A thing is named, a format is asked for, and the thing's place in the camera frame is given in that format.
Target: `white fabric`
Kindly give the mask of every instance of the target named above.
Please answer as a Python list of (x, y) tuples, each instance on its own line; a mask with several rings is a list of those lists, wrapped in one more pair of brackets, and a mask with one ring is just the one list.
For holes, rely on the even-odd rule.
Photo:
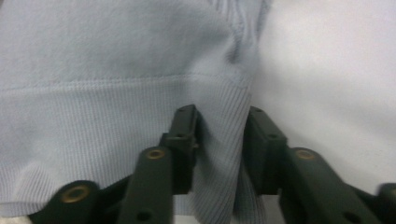
[(374, 193), (396, 182), (396, 2), (274, 0), (269, 11), (253, 104), (347, 183)]

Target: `light blue shirt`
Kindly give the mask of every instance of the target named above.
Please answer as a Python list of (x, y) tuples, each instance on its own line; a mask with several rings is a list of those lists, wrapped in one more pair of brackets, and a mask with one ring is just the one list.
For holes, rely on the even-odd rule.
[(131, 174), (175, 109), (205, 136), (176, 214), (263, 223), (240, 166), (259, 71), (261, 0), (11, 1), (0, 9), (0, 216), (40, 210), (61, 186)]

